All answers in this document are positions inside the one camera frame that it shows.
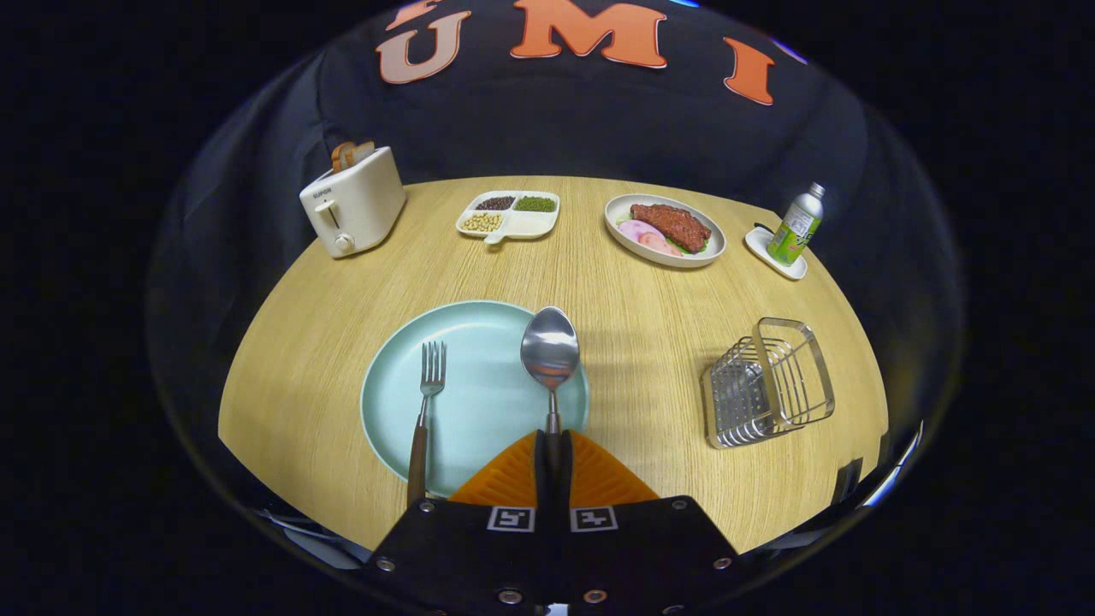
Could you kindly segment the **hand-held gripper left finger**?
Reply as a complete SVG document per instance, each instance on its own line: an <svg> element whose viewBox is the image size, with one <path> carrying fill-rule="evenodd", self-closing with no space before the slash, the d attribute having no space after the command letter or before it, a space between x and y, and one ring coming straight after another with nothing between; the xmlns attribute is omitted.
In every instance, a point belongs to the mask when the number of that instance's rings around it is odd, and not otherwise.
<svg viewBox="0 0 1095 616"><path fill-rule="evenodd" d="M533 430L498 457L525 500L414 500L364 566L364 584L410 615L548 615L554 502L543 438Z"/></svg>

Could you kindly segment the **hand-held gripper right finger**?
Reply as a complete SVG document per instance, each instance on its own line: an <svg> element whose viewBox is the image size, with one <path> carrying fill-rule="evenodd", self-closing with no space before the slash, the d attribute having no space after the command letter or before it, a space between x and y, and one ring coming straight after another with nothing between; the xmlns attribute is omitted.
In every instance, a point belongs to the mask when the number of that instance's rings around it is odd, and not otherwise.
<svg viewBox="0 0 1095 616"><path fill-rule="evenodd" d="M695 615L742 585L742 558L695 499L660 498L574 430L563 443L556 601L570 615Z"/></svg>

